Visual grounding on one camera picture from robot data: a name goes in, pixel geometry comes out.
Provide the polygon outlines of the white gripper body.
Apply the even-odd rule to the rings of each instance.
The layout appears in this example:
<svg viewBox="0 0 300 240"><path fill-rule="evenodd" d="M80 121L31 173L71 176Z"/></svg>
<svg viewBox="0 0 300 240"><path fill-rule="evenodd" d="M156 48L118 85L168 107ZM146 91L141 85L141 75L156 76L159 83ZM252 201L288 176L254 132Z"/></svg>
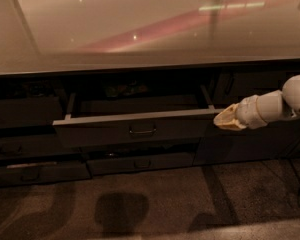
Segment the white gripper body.
<svg viewBox="0 0 300 240"><path fill-rule="evenodd" d="M249 129L258 129L272 122L292 121L298 118L295 111L284 100L280 90L244 98L238 104L235 115L238 121Z"/></svg>

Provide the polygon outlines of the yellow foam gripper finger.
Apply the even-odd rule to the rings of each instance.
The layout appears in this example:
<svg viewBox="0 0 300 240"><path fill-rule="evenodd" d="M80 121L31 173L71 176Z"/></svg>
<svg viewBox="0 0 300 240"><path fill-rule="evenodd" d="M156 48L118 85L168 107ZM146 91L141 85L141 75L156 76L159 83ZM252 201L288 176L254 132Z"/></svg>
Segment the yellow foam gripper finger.
<svg viewBox="0 0 300 240"><path fill-rule="evenodd" d="M236 117L237 108L237 104L231 104L224 109L214 118L214 125L222 130L241 131L246 129L246 126Z"/></svg>

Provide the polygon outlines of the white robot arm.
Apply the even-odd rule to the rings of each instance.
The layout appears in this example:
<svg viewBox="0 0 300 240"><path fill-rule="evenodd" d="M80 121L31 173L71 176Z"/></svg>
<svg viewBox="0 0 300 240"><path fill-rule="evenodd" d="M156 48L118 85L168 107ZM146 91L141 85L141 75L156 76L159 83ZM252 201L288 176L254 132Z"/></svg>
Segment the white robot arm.
<svg viewBox="0 0 300 240"><path fill-rule="evenodd" d="M258 129L269 123L300 119L300 75L289 78L281 90L253 95L232 104L213 120L223 130Z"/></svg>

